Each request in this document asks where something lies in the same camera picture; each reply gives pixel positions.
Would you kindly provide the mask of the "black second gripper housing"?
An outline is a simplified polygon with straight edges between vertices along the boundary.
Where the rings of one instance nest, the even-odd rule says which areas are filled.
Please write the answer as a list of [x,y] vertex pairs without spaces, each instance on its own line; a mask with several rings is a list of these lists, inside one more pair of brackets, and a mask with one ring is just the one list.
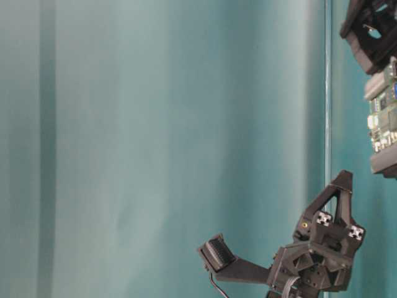
[[368,75],[396,56],[396,1],[351,0],[340,36]]

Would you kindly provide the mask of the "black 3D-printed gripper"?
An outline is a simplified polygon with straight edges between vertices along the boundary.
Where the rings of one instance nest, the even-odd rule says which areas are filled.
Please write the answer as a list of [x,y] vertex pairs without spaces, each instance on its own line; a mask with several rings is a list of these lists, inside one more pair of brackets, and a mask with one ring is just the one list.
[[[365,236],[365,229],[353,225],[352,181],[353,173],[342,170],[323,189],[304,211],[304,218],[312,221],[305,219],[298,225],[307,240],[281,247],[270,269],[234,255],[222,233],[197,249],[205,268],[219,281],[268,282],[279,293],[290,286],[291,297],[318,297],[321,291],[346,290],[355,253]],[[331,214],[319,211],[333,197],[337,198],[334,222]]]

